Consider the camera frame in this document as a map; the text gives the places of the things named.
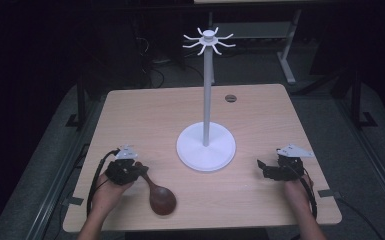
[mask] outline dark floor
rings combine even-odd
[[[297,84],[288,85],[276,57],[283,44],[261,40],[236,50],[219,48],[225,54],[214,59],[215,85],[280,83],[293,92],[321,77],[308,74],[318,43],[294,43],[288,61]],[[202,57],[192,55],[186,57],[184,70],[170,61],[154,64],[157,71],[150,73],[152,85],[202,86],[202,62]],[[340,100],[329,94],[334,83],[306,96],[291,96],[292,103],[331,189],[359,209],[385,239],[385,176],[379,170],[379,166],[385,170],[385,109],[376,92],[363,85],[361,110],[370,112],[378,126],[358,130],[348,116],[349,94]],[[82,130],[67,128],[68,118],[77,111],[75,90],[71,89],[61,102],[7,204],[0,218],[0,239],[75,239],[76,234],[61,229],[66,206],[60,203],[75,187],[81,169],[73,168],[73,164],[85,144],[90,143],[105,102],[105,96],[100,101],[87,99],[87,121]],[[354,211],[338,205],[342,222],[322,226],[328,238],[377,239]],[[296,226],[266,230],[270,239],[290,239],[298,233]],[[105,232],[103,239],[124,239],[124,233]]]

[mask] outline brown spoon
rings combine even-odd
[[[136,166],[143,166],[141,162],[136,162]],[[173,192],[165,187],[156,185],[151,181],[147,173],[142,174],[142,177],[149,185],[149,203],[152,210],[158,215],[168,215],[176,208],[176,197]]]

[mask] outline wooden table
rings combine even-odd
[[[235,95],[237,101],[226,102],[228,94]],[[176,152],[179,134],[202,119],[202,87],[109,93],[73,194],[84,201],[81,206],[70,205],[64,220],[65,231],[80,231],[99,160],[125,144],[133,145],[139,154],[137,160],[149,167],[148,174],[156,184],[174,192],[178,205],[171,215],[156,215],[149,206],[148,185],[139,178],[108,216],[103,230],[296,224],[283,197],[283,182],[264,178],[256,162],[260,159],[277,166],[276,149],[289,143],[312,151],[285,88],[279,84],[212,88],[211,121],[229,129],[236,141],[232,162],[213,173],[190,169]],[[340,222],[341,213],[334,199],[317,194],[318,190],[329,189],[317,159],[303,158],[303,162],[315,184],[318,222]]]

